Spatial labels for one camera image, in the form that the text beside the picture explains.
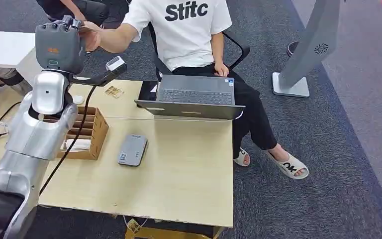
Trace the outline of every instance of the gray power bank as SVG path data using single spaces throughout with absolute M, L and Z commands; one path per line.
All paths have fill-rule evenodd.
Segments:
M 147 138 L 145 136 L 128 135 L 122 143 L 118 163 L 134 167 L 140 166 L 146 146 Z

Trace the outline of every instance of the slide sandal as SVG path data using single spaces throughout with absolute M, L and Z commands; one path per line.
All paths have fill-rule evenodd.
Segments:
M 237 163 L 239 166 L 248 167 L 248 165 L 250 165 L 251 163 L 250 155 L 243 148 L 240 148 L 240 149 L 241 150 L 239 151 L 239 156 L 237 158 L 234 158 L 233 161 Z M 248 156 L 248 161 L 249 161 L 248 164 L 244 163 L 244 158 L 246 155 Z
M 268 151 L 266 151 L 266 154 L 269 157 L 269 159 L 271 159 L 275 163 L 275 165 L 281 169 L 282 173 L 288 176 L 289 178 L 304 179 L 309 175 L 309 170 L 307 166 L 301 161 L 299 161 L 297 158 L 292 156 L 290 153 L 288 153 L 289 160 L 286 162 L 277 161 L 273 157 L 273 155 L 271 155 Z M 299 176 L 295 176 L 295 173 L 301 169 L 305 169 L 304 173 Z

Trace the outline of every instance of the table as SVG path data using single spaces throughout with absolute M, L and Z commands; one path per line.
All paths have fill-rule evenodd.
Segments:
M 90 106 L 98 107 L 109 132 L 97 161 L 67 159 L 39 203 L 115 215 L 233 227 L 232 122 L 153 120 L 137 108 L 141 82 L 113 81 L 124 91 L 119 99 L 96 89 Z M 74 85 L 72 95 L 86 96 L 90 87 Z M 0 94 L 0 115 L 20 100 L 11 89 Z M 149 144 L 139 167 L 116 159 L 124 137 L 142 134 Z M 5 139 L 0 139 L 0 158 Z M 52 161 L 45 178 L 55 167 Z M 153 229 L 142 229 L 145 238 Z M 126 238 L 134 238 L 128 230 Z
M 42 70 L 36 60 L 35 34 L 0 31 L 0 67 L 17 69 L 32 84 Z

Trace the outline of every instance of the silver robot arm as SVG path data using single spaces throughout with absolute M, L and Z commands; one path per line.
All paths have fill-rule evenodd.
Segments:
M 49 161 L 55 159 L 78 114 L 69 87 L 104 86 L 126 71 L 126 64 L 116 57 L 106 64 L 103 75 L 74 79 L 83 69 L 81 24 L 65 16 L 36 28 L 36 58 L 45 70 L 35 77 L 33 90 L 8 126 L 9 139 L 0 160 L 0 239 L 23 238 L 33 222 Z M 43 115 L 58 121 L 43 122 Z

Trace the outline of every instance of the small box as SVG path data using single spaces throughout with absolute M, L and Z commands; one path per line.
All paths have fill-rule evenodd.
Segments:
M 75 138 L 81 125 L 81 121 L 83 120 L 83 116 L 84 107 L 78 107 L 78 116 L 75 119 L 73 128 L 70 131 L 68 131 L 65 140 Z M 44 121 L 53 122 L 55 120 L 45 118 Z M 100 110 L 98 108 L 88 107 L 86 120 L 84 121 L 83 128 L 80 131 L 78 139 L 90 139 L 91 146 L 88 150 L 85 151 L 69 152 L 67 158 L 97 160 L 100 155 L 101 148 L 103 147 L 104 139 L 106 138 L 108 130 L 109 125 L 107 124 Z M 61 158 L 64 155 L 64 153 L 65 151 L 61 150 L 58 153 L 57 157 Z

